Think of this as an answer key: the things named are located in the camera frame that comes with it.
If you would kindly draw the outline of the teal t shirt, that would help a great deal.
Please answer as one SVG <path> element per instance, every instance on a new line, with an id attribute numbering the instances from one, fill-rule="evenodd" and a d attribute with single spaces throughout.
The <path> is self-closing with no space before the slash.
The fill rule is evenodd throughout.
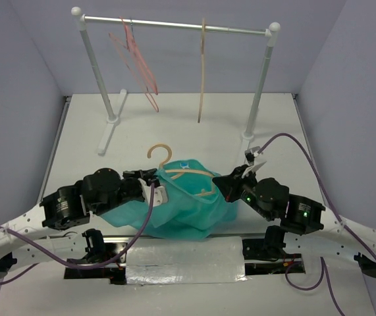
<path id="1" fill-rule="evenodd" d="M 237 205 L 227 203 L 217 187 L 215 194 L 196 196 L 202 189 L 211 190 L 212 179 L 200 174 L 184 174 L 172 180 L 175 173 L 165 172 L 185 167 L 219 176 L 195 159 L 172 161 L 164 164 L 163 169 L 158 168 L 155 175 L 166 188 L 169 202 L 153 208 L 144 234 L 173 240 L 201 240 L 218 226 L 236 219 Z"/>

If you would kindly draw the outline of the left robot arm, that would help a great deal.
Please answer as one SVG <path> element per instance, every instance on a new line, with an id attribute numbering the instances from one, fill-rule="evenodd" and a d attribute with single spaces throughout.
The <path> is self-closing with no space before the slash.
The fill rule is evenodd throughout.
<path id="1" fill-rule="evenodd" d="M 29 211 L 0 224 L 0 285 L 12 270 L 54 260 L 69 269 L 100 269 L 120 263 L 140 237 L 135 237 L 117 254 L 107 251 L 99 230 L 61 238 L 55 233 L 88 224 L 92 215 L 100 216 L 130 201 L 148 205 L 147 216 L 154 207 L 167 203 L 168 196 L 155 169 L 126 171 L 119 175 L 103 168 L 73 185 L 63 186 L 44 197 Z"/>

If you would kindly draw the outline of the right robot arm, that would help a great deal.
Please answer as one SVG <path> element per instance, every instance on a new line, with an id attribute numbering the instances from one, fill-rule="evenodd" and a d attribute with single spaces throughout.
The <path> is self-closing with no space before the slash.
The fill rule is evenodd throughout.
<path id="1" fill-rule="evenodd" d="M 295 254 L 355 261 L 376 278 L 376 229 L 350 221 L 308 197 L 291 194 L 274 178 L 257 180 L 246 166 L 217 176 L 214 185 L 228 203 L 244 202 L 266 221 L 262 239 L 245 242 L 248 259 L 286 259 Z"/>

